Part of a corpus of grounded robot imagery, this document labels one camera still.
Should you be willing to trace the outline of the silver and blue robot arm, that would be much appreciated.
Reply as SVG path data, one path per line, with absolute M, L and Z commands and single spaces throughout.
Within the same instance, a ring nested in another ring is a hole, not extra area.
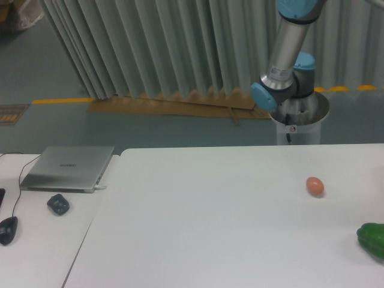
M 272 53 L 251 96 L 264 110 L 303 91 L 305 76 L 328 89 L 383 87 L 383 1 L 277 1 L 281 17 Z

